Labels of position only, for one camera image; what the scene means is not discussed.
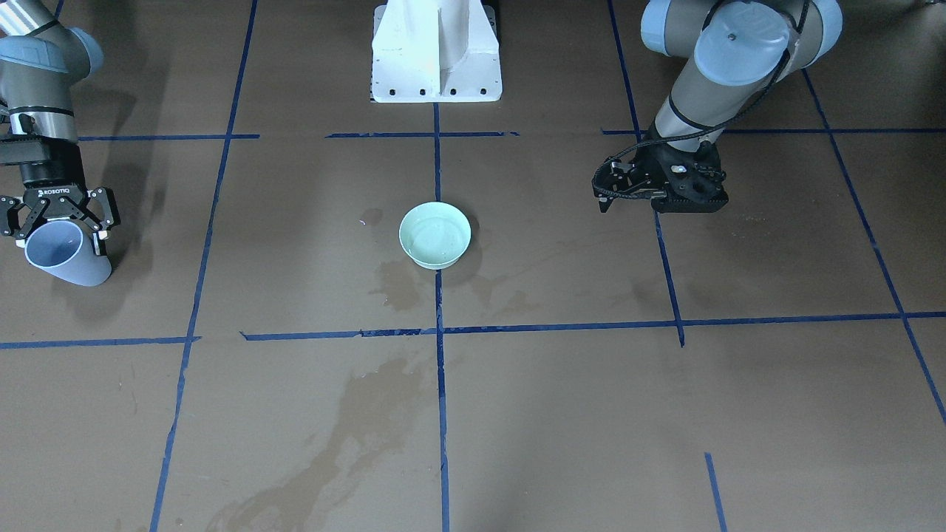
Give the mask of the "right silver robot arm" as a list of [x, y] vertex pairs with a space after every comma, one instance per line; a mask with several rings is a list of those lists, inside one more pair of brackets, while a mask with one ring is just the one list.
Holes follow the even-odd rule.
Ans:
[[95, 255], [120, 216], [114, 192], [88, 188], [71, 88], [103, 64], [98, 42], [65, 27], [41, 1], [1, 4], [3, 166], [17, 166], [24, 190], [2, 197], [2, 235], [25, 246], [45, 223], [83, 223]]

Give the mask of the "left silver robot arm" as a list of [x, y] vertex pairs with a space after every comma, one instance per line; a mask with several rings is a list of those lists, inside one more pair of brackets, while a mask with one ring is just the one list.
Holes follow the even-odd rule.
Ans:
[[714, 213], [729, 202], [719, 136], [787, 75], [837, 44], [837, 1], [650, 1], [641, 38], [686, 64], [641, 141], [591, 181], [601, 212], [617, 199], [658, 213]]

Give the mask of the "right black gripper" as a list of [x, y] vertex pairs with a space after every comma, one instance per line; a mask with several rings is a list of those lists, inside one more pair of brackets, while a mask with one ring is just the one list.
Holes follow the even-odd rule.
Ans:
[[[92, 229], [92, 249], [96, 256], [107, 256], [105, 242], [109, 232], [120, 225], [120, 212], [114, 192], [109, 188], [92, 189], [88, 195], [78, 144], [40, 135], [8, 135], [1, 141], [3, 166], [18, 166], [24, 186], [24, 201], [48, 196], [58, 203], [58, 197], [67, 195], [80, 208], [77, 218], [88, 219]], [[101, 208], [98, 221], [87, 209], [88, 203]], [[2, 236], [15, 240], [18, 247], [26, 246], [30, 235], [30, 216], [21, 218], [21, 210], [30, 209], [21, 197], [1, 196]]]

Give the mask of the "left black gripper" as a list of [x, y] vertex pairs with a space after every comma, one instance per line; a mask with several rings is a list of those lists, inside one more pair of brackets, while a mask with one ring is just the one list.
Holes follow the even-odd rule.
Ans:
[[724, 179], [718, 149], [710, 141], [701, 141], [694, 152], [646, 142], [626, 163], [619, 156], [606, 160], [591, 185], [602, 214], [617, 199], [649, 201], [662, 214], [699, 214], [717, 212], [729, 202]]

